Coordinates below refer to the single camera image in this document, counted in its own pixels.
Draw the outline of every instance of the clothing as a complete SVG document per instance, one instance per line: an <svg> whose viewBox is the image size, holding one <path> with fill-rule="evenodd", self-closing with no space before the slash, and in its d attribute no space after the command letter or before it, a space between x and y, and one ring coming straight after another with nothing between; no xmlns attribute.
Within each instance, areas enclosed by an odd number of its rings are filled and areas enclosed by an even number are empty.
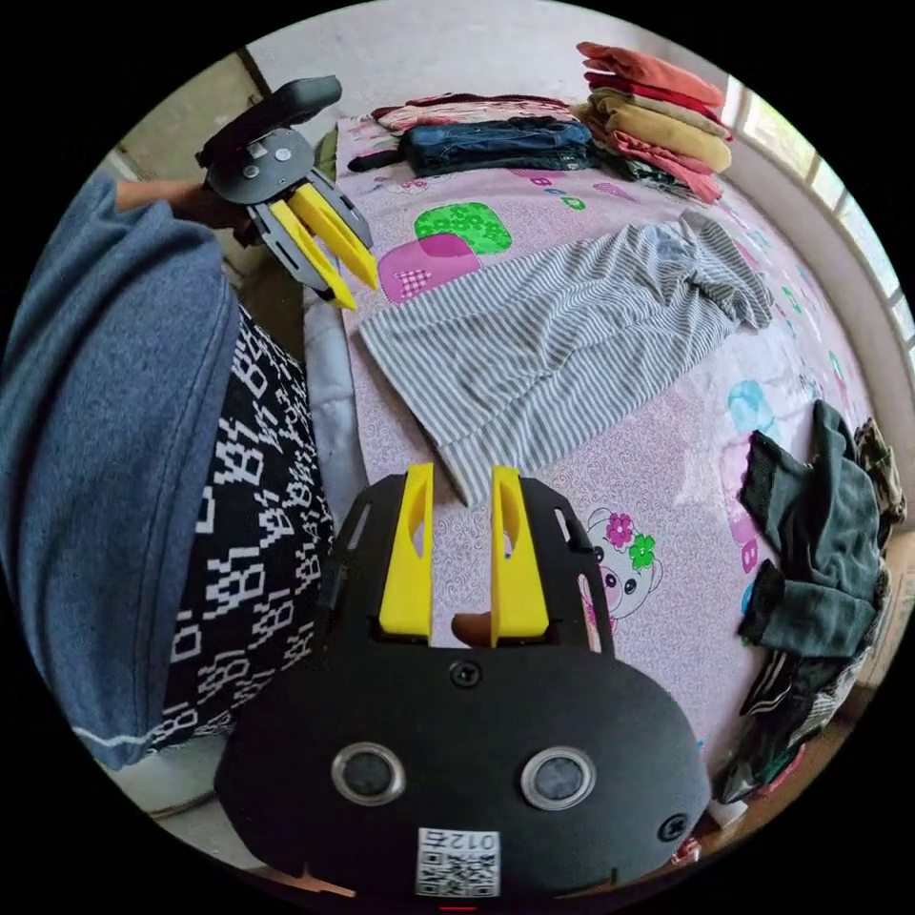
<svg viewBox="0 0 915 915"><path fill-rule="evenodd" d="M487 167L569 171L590 164L590 140L591 133L577 120L513 117L413 127L400 148L419 177Z"/></svg>
<svg viewBox="0 0 915 915"><path fill-rule="evenodd" d="M650 165L648 162L642 162L640 159L625 158L617 150L605 146L598 139L594 139L592 145L597 164L611 169L620 177L643 187L667 191L689 200L698 199L685 184L670 172L665 172L663 169Z"/></svg>
<svg viewBox="0 0 915 915"><path fill-rule="evenodd" d="M905 521L906 503L893 449L884 441L873 417L855 431L855 460L874 486L880 513L877 545L883 550L893 527Z"/></svg>
<svg viewBox="0 0 915 915"><path fill-rule="evenodd" d="M772 295L701 213L461 276L360 325L460 498L562 458L664 390ZM436 366L435 384L427 367ZM608 378L607 366L617 366Z"/></svg>
<svg viewBox="0 0 915 915"><path fill-rule="evenodd" d="M334 524L302 366L242 310L150 748L226 732L314 648Z"/></svg>
<svg viewBox="0 0 915 915"><path fill-rule="evenodd" d="M874 606L835 588L790 581L766 559L740 634L800 658L851 658L874 619Z"/></svg>
<svg viewBox="0 0 915 915"><path fill-rule="evenodd" d="M573 120L568 106L557 98L541 95L473 95L470 92L449 92L414 98L403 105L376 108L372 117L394 134L404 133L421 124L477 124L512 117Z"/></svg>
<svg viewBox="0 0 915 915"><path fill-rule="evenodd" d="M655 89L652 86L643 86L642 83L634 83L631 79L623 79L613 73L586 73L584 78L587 80L591 90L608 88L619 92L622 95L638 95L641 98L654 98L663 102L670 102L672 105L679 105L681 108L687 108L691 112L701 114L702 117L716 124L722 124L721 119L707 105L693 98L691 95L684 95L682 92L671 92L664 89Z"/></svg>
<svg viewBox="0 0 915 915"><path fill-rule="evenodd" d="M34 662L111 767L161 720L239 313L214 234L99 174L42 253L0 368L0 561Z"/></svg>
<svg viewBox="0 0 915 915"><path fill-rule="evenodd" d="M579 42L576 48L587 58L585 67L592 70L617 73L624 79L655 89L681 92L712 108L720 108L724 104L724 93L717 86L651 54L626 48L608 48L593 41Z"/></svg>
<svg viewBox="0 0 915 915"><path fill-rule="evenodd" d="M754 433L741 502L782 571L762 565L741 633L803 658L849 658L875 612L877 504L840 414L818 400L813 422L812 466Z"/></svg>
<svg viewBox="0 0 915 915"><path fill-rule="evenodd" d="M733 139L731 131L723 127L717 120L713 121L704 114L694 112L683 105L665 102L663 99L636 95L634 92L618 92L609 87L597 87L591 92L590 100L599 111L605 112L608 106L612 108L617 105L635 105L637 108L645 108L650 112L666 114L667 117L699 128L704 133L711 133L712 136L717 136L722 140Z"/></svg>
<svg viewBox="0 0 915 915"><path fill-rule="evenodd" d="M615 104L604 98L600 101L600 113L593 116L602 123L607 133L620 131L650 146L699 159L712 172L723 172L731 164L731 151L719 137L666 114L650 112L635 105Z"/></svg>
<svg viewBox="0 0 915 915"><path fill-rule="evenodd" d="M869 447L857 447L859 438ZM884 452L878 442L883 442L880 429L869 419L856 433L855 462L867 473L874 458L879 461L880 454L889 457L888 463L880 465L883 471L871 477L879 506L885 479L895 479L896 474L891 452ZM901 489L894 493L896 504L899 499L905 501ZM850 661L769 652L741 709L741 715L748 716L748 728L736 758L718 779L717 799L732 803L775 781L805 742L832 721L877 643L891 601L891 577L881 556L871 601L875 612Z"/></svg>
<svg viewBox="0 0 915 915"><path fill-rule="evenodd" d="M595 141L604 144L625 158L635 158L649 165L663 169L685 184L703 203L714 203L722 195L718 182L711 176L711 170L698 159L678 155L660 146L652 146L621 131L608 133L587 107L582 106L579 117L590 129Z"/></svg>
<svg viewBox="0 0 915 915"><path fill-rule="evenodd" d="M336 181L336 142L337 128L328 130L315 147L315 167L331 181Z"/></svg>

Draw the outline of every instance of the cartoon bear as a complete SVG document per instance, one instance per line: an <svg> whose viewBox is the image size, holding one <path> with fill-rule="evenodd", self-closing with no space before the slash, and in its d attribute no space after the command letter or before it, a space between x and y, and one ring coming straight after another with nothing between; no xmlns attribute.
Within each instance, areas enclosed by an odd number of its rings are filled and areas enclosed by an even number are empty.
<svg viewBox="0 0 915 915"><path fill-rule="evenodd" d="M663 567L654 555L654 539L635 529L625 514L599 508L588 519L588 538L600 566L610 627L632 616L661 584ZM585 614L596 628L594 607L582 591Z"/></svg>

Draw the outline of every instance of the jeans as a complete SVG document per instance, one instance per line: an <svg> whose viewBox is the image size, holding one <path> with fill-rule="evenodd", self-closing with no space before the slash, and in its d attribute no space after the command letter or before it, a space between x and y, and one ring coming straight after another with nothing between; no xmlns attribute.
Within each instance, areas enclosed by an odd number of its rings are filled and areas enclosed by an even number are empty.
<svg viewBox="0 0 915 915"><path fill-rule="evenodd" d="M478 124L419 125L400 148L417 174L473 168L542 168L568 171L588 164L591 133L578 121L513 117Z"/></svg>

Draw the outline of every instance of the qr code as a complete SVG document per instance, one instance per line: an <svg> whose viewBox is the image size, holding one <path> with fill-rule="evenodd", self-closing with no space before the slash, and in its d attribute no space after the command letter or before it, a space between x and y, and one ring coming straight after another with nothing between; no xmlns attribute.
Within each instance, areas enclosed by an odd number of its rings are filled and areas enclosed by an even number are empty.
<svg viewBox="0 0 915 915"><path fill-rule="evenodd" d="M497 896L498 869L497 832L419 830L418 896Z"/></svg>

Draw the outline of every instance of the blue sweater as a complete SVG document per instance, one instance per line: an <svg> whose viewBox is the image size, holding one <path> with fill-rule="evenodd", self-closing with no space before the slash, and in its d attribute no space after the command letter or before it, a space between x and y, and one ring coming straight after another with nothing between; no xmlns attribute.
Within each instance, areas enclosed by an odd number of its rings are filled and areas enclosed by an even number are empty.
<svg viewBox="0 0 915 915"><path fill-rule="evenodd" d="M238 306L212 232L101 175L38 261L0 365L0 562L35 664L111 768L161 722Z"/></svg>

